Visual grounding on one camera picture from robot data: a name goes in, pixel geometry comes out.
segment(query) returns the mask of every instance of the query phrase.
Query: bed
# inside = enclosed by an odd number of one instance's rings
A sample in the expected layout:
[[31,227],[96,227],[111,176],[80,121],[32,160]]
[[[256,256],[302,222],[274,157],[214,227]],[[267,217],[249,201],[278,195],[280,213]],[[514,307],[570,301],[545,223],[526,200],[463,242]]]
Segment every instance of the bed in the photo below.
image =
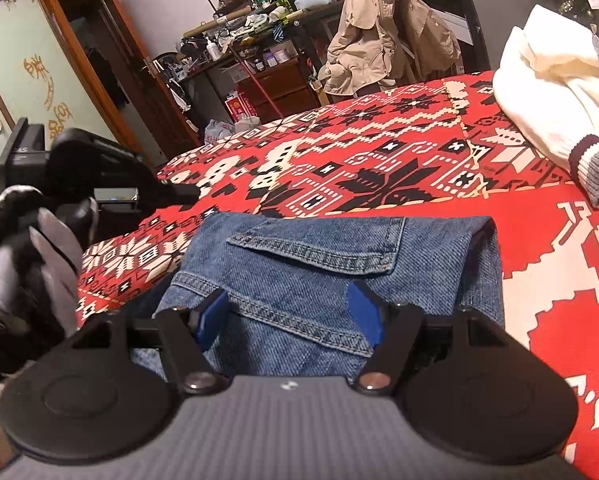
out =
[[193,207],[87,251],[80,323],[177,268],[217,211],[275,218],[492,216],[506,329],[573,387],[564,455],[599,478],[599,211],[500,110],[492,72],[329,105],[183,153],[161,175],[198,182]]

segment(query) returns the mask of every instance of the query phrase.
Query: wooden drawer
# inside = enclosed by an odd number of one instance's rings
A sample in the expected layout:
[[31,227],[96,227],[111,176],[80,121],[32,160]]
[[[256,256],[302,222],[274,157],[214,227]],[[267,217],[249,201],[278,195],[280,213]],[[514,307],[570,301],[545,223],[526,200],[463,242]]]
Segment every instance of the wooden drawer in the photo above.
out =
[[[307,89],[307,83],[300,72],[297,59],[265,70],[257,74],[257,79],[273,100]],[[239,86],[253,106],[257,107],[266,102],[266,98],[251,79],[240,81]]]
[[[304,88],[298,92],[286,95],[281,99],[275,99],[275,104],[280,109],[284,117],[289,115],[299,114],[317,108],[319,103],[316,102],[313,92],[308,88]],[[259,115],[262,124],[270,123],[278,119],[275,110],[271,104],[266,101],[263,104],[256,105],[257,115]]]

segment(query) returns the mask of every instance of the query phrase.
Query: denim pocket flap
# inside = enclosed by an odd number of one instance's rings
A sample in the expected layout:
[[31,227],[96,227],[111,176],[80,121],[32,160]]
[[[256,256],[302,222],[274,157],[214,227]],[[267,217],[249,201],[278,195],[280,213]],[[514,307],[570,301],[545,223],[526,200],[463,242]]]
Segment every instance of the denim pocket flap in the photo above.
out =
[[227,239],[230,245],[319,269],[364,276],[395,267],[404,218],[269,220]]

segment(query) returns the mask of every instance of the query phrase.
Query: red box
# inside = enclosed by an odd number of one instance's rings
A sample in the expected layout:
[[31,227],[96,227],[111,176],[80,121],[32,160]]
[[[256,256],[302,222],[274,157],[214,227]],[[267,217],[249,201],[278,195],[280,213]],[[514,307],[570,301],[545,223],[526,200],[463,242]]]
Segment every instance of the red box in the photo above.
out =
[[226,105],[234,121],[242,120],[245,117],[257,117],[255,107],[242,91],[238,91],[236,96],[226,99]]

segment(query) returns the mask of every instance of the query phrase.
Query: beige trench coat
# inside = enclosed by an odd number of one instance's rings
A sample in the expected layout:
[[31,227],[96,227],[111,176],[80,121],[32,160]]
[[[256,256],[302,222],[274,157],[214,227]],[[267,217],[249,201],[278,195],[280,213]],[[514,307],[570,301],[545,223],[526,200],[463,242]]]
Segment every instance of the beige trench coat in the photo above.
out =
[[385,78],[423,81],[459,54],[455,35],[422,0],[345,0],[319,79],[328,94],[353,95]]

